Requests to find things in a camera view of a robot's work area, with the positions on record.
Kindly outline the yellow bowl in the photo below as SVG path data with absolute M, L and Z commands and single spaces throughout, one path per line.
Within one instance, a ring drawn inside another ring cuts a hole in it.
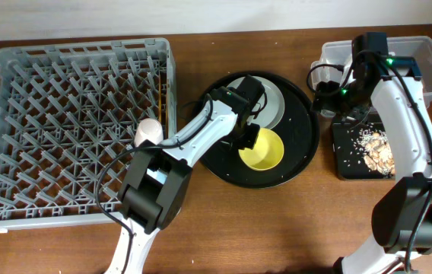
M 238 153 L 250 169 L 266 171 L 276 167 L 283 159 L 284 143 L 274 131 L 261 128 L 253 148 L 240 149 Z

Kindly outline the food scraps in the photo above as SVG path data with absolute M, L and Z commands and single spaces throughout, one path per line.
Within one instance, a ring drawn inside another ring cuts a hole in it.
M 395 162 L 392 149 L 384 131 L 361 129 L 354 141 L 359 163 L 365 164 L 368 173 L 375 172 L 384 177 L 395 176 Z

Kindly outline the pink cup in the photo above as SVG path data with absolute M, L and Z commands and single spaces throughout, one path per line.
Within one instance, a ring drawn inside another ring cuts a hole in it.
M 138 147 L 144 141 L 158 145 L 164 139 L 161 123 L 157 119 L 146 118 L 139 124 L 135 132 L 134 143 Z

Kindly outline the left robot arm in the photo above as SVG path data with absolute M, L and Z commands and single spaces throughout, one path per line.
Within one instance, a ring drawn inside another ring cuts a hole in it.
M 109 273 L 140 273 L 157 234 L 175 219 L 183 204 L 194 164 L 224 139 L 233 147 L 253 148 L 259 126 L 248 123 L 263 97 L 254 88 L 214 89 L 205 95 L 202 111 L 171 139 L 155 145 L 144 140 L 129 149 L 132 156 L 117 194 L 122 230 Z

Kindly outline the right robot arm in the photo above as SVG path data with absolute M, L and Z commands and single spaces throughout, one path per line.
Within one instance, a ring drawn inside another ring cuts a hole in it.
M 339 82 L 310 90 L 317 110 L 349 117 L 374 107 L 393 160 L 395 186 L 375 205 L 372 234 L 340 257 L 336 273 L 411 273 L 411 261 L 432 253 L 432 122 L 423 102 L 422 74 L 412 57 L 357 54 Z

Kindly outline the grey dishwasher rack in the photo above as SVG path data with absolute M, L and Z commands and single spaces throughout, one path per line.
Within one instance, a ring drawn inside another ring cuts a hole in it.
M 94 225 L 116 197 L 138 124 L 158 119 L 158 82 L 176 133 L 175 62 L 164 38 L 0 49 L 0 233 Z

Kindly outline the grey plate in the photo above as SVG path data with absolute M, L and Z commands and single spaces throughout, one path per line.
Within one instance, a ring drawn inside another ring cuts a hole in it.
M 252 111 L 258 112 L 261 108 L 262 110 L 256 116 L 250 115 L 246 122 L 248 125 L 254 123 L 261 128 L 273 129 L 284 115 L 284 96 L 281 89 L 267 78 L 256 75 L 253 75 L 253 77 L 261 82 L 265 90 Z

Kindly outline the round black tray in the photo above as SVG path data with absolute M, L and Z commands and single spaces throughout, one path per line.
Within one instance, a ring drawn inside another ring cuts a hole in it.
M 278 186 L 292 180 L 312 161 L 319 144 L 319 121 L 311 111 L 308 96 L 293 82 L 271 72 L 235 72 L 218 79 L 205 93 L 246 75 L 263 77 L 283 93 L 284 115 L 273 129 L 284 144 L 281 162 L 270 170 L 253 170 L 243 163 L 237 149 L 223 142 L 213 145 L 199 161 L 215 176 L 236 186 L 253 189 Z

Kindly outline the black rectangular bin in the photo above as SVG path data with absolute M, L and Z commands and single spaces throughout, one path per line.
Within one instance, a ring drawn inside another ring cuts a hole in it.
M 373 139 L 387 141 L 385 129 L 377 114 L 370 114 L 365 123 L 354 125 L 332 119 L 331 133 L 337 175 L 341 180 L 387 180 L 394 176 L 371 170 L 365 163 L 365 145 Z

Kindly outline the clear plastic bin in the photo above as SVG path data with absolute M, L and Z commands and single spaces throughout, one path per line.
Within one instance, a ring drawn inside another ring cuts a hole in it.
M 418 64 L 422 74 L 424 104 L 429 106 L 432 101 L 432 39 L 426 36 L 389 37 L 387 39 L 389 53 L 393 56 L 411 56 Z M 339 82 L 342 73 L 327 65 L 351 64 L 351 41 L 342 40 L 324 43 L 318 60 L 313 62 L 310 82 L 315 88 L 321 81 Z

